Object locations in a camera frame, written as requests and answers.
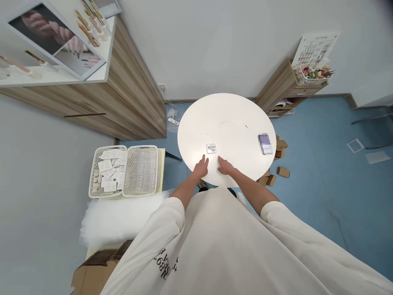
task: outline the cabinet handle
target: cabinet handle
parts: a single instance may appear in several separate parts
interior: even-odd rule
[[[106,113],[82,114],[82,115],[69,115],[69,116],[64,116],[64,117],[65,117],[65,118],[75,118],[75,117],[102,116],[102,115],[106,115]]]

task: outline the wooden cabinet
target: wooden cabinet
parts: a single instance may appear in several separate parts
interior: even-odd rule
[[[270,118],[279,118],[327,85],[328,82],[325,81],[321,85],[298,86],[295,72],[292,70],[291,61],[286,59],[257,96],[255,103],[263,109]],[[279,101],[285,98],[291,100],[293,104],[287,104],[284,107],[275,106]],[[282,111],[272,114],[271,110]]]
[[[164,100],[120,17],[106,82],[0,88],[0,93],[126,141],[166,137]]]

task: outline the shoe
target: shoe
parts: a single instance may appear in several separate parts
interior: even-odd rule
[[[201,189],[201,188],[207,188],[207,189],[209,189],[208,186],[206,185],[206,182],[204,182],[204,181],[201,180],[201,179],[199,180],[197,186],[199,187],[199,189]]]

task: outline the white round table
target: white round table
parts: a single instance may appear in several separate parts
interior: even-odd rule
[[[274,154],[264,155],[258,135],[267,133],[273,152],[276,133],[265,112],[252,101],[235,94],[217,93],[194,102],[181,118],[177,141],[180,154],[193,171],[205,154],[209,158],[208,174],[203,180],[225,187],[238,187],[229,175],[222,175],[218,156],[228,160],[253,180],[270,167]],[[215,143],[217,152],[208,154],[206,145]]]

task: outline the cardboard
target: cardboard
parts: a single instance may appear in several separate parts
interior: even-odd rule
[[[267,184],[268,180],[269,180],[269,176],[262,176],[262,177],[258,180],[258,183],[259,183],[260,185],[265,186],[265,185]]]
[[[276,155],[274,156],[274,159],[278,160],[278,159],[284,158],[284,156],[285,156],[285,150],[279,150],[279,151],[276,151]]]
[[[282,177],[289,178],[289,175],[291,174],[291,172],[288,169],[285,169],[283,167],[278,167],[277,174]]]
[[[99,295],[131,242],[126,241],[118,250],[95,252],[79,266],[72,277],[71,295]]]
[[[268,177],[268,180],[267,180],[266,185],[268,185],[268,186],[274,186],[274,182],[276,181],[276,179],[277,179],[277,176],[275,176],[275,175],[270,175],[270,176]]]
[[[287,143],[285,141],[277,139],[277,148],[276,148],[276,150],[281,151],[281,150],[283,150],[283,149],[285,149],[287,147],[288,147],[288,145],[287,145]]]

